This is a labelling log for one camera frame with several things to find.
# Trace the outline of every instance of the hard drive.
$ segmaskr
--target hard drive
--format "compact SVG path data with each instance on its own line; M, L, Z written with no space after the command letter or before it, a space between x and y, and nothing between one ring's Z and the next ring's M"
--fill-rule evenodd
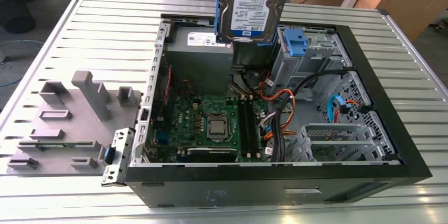
M216 0L219 42L270 43L286 0Z

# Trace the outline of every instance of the side panel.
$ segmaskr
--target side panel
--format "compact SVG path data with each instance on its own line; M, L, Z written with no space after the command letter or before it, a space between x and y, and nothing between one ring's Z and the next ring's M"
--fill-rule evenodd
M396 180L307 179L258 181L131 182L150 207L224 207L352 202Z

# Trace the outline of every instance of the floor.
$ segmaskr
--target floor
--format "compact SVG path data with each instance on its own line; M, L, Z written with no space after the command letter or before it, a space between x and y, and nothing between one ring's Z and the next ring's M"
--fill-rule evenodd
M0 44L11 40L46 42L70 2L71 0L34 0L30 2L28 7L36 19L36 28L20 35L8 34L0 28ZM2 52L11 60L7 64L0 65L0 86L22 78L39 52L39 47L40 44L31 42L19 42L2 47ZM416 40L415 47L443 83L448 85L448 69L446 68L448 66L448 36L435 33L434 29L428 28ZM0 109L7 104L16 85L0 88Z

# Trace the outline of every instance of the metal bracket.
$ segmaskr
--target metal bracket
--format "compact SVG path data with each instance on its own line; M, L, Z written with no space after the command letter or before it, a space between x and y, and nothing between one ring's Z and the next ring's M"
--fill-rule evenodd
M124 128L115 131L115 137L110 147L115 149L115 153L112 162L104 169L102 181L103 187L127 186L124 178L128 170L134 136L135 130L132 128Z

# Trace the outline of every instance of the metal workbench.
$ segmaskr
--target metal workbench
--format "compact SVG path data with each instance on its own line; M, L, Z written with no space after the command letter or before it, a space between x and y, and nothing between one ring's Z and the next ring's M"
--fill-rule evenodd
M144 90L162 14L214 16L211 0L72 0L0 114L0 153L31 132L48 80L92 71L108 89ZM448 220L447 89L392 19L375 10L287 5L284 21L348 25L434 177L354 203L291 207L148 209L127 187L100 177L0 176L0 220L151 218L152 223L440 223ZM0 158L0 173L6 170Z

